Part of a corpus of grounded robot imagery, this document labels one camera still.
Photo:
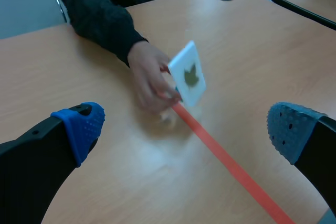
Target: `blue gripper pad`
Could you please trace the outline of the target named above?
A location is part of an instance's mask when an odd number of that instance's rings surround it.
[[[275,149],[291,165],[299,159],[318,119],[322,116],[325,114],[288,102],[276,103],[268,111],[269,138]]]
[[[87,158],[90,147],[100,136],[105,121],[104,109],[99,104],[94,102],[82,104],[92,106],[89,115],[81,115],[70,109],[63,109],[51,114],[51,116],[61,119],[65,125],[77,167]]]

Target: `dark sleeve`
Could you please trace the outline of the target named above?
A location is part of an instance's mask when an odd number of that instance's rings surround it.
[[[133,19],[110,0],[62,0],[76,33],[116,54],[128,65],[131,47],[145,40],[134,29]]]

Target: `wooden table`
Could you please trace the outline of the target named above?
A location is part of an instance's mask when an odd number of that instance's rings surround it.
[[[267,0],[128,10],[171,57],[196,42],[207,82],[198,120],[296,223],[316,223],[328,206],[272,146],[266,115],[289,101],[336,116],[335,31]],[[70,26],[2,40],[0,55],[0,142],[81,102],[106,111],[98,144],[44,223],[274,223],[184,122],[168,130],[140,112],[128,68]]]
[[[336,30],[336,0],[273,0],[304,17]]]

